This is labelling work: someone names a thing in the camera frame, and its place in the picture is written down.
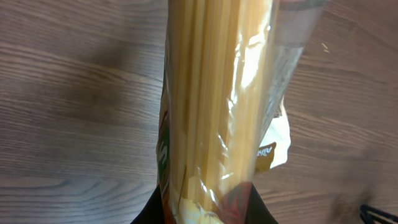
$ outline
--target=clear plastic packaging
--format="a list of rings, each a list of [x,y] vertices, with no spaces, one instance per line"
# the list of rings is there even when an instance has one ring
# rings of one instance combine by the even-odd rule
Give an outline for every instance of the clear plastic packaging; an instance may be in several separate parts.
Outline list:
[[[302,52],[274,41],[278,13],[278,0],[169,0],[157,146],[166,222],[244,223],[259,143]]]
[[[275,25],[270,100],[263,119],[262,136],[286,91],[304,48],[327,0],[280,0]]]

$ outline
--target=spaghetti package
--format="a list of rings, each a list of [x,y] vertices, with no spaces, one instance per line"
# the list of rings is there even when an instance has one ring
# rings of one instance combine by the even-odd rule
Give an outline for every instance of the spaghetti package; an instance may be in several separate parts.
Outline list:
[[[275,41],[279,3],[169,0],[157,144],[167,223],[244,223],[253,175],[286,162],[280,102],[297,61],[279,65],[292,50]]]

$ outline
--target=dry pasta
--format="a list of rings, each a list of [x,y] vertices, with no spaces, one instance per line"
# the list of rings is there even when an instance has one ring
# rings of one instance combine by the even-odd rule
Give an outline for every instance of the dry pasta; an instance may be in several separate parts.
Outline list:
[[[276,7],[275,0],[169,0],[169,205],[178,222],[193,218],[190,204],[201,216],[216,214],[226,194],[251,181]]]

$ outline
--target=wooden table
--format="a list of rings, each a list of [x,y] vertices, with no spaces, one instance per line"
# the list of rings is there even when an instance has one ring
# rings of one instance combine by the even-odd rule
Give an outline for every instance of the wooden table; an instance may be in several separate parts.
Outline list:
[[[332,0],[285,96],[280,223],[398,214],[398,2]],[[166,0],[0,0],[0,223],[129,223],[156,184]],[[324,51],[324,43],[329,52]]]

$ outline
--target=plastic bag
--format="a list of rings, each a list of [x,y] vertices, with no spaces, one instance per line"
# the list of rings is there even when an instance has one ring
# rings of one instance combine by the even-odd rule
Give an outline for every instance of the plastic bag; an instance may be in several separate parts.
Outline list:
[[[268,171],[287,161],[290,146],[289,122],[283,103],[279,107],[276,105],[282,100],[326,2],[327,0],[280,0],[269,87],[271,97],[262,120],[263,138],[257,153],[256,173]]]
[[[157,145],[166,222],[244,223],[259,144],[301,54],[280,69],[294,50],[273,50],[278,6],[169,1]],[[285,162],[273,161],[264,170]]]

